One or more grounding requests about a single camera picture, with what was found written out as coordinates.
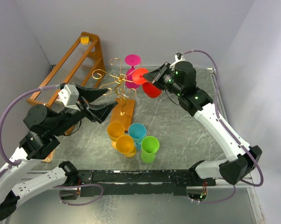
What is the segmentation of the blue wine glass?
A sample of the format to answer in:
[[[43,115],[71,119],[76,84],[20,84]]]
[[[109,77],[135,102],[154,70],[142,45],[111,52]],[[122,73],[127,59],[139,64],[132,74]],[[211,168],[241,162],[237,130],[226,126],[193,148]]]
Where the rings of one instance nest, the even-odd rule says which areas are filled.
[[[146,137],[147,130],[143,124],[134,123],[128,128],[128,134],[132,137],[137,151],[141,150],[141,142]]]

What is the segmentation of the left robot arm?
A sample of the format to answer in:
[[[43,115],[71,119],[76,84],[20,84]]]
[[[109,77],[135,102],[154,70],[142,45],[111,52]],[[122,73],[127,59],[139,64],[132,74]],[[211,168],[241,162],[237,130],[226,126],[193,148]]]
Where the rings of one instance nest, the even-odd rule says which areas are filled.
[[[32,106],[23,120],[28,134],[20,141],[11,157],[4,153],[1,135],[4,120],[12,105],[7,107],[0,118],[0,154],[5,160],[0,169],[0,221],[12,215],[25,201],[50,188],[78,188],[78,170],[70,161],[60,163],[37,178],[26,182],[21,180],[59,145],[58,137],[69,128],[84,118],[101,123],[117,105],[115,101],[93,104],[94,100],[108,92],[107,88],[86,88],[66,83],[38,88],[38,91],[46,90],[58,90],[64,109],[55,112],[44,104]]]

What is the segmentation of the pink wine glass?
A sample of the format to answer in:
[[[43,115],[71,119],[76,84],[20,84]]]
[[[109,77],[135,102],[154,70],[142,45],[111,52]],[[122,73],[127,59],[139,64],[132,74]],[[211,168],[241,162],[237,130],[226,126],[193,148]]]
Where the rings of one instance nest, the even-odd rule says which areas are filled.
[[[125,86],[129,89],[137,89],[140,85],[133,82],[132,76],[137,66],[141,65],[141,58],[136,54],[130,54],[125,57],[125,63],[131,66],[126,72]]]

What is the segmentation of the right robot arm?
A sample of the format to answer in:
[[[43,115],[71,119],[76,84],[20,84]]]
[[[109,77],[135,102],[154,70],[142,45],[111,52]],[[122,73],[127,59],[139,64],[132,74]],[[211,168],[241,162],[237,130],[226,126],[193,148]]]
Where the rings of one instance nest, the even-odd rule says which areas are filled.
[[[197,163],[189,174],[193,185],[200,185],[206,178],[222,178],[235,185],[257,167],[261,148],[243,140],[218,113],[212,98],[197,87],[196,70],[190,62],[180,61],[174,66],[165,63],[143,78],[157,89],[175,94],[179,105],[209,131],[225,154],[223,160]]]

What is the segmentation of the red wine glass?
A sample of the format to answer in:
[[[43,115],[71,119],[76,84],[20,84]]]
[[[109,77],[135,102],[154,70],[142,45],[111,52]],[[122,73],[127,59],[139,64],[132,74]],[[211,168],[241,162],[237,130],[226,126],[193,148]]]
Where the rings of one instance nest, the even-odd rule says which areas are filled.
[[[156,98],[160,96],[161,90],[153,86],[149,81],[147,81],[143,75],[149,73],[146,68],[137,69],[132,76],[132,80],[135,84],[141,85],[143,91],[149,96],[150,98]]]

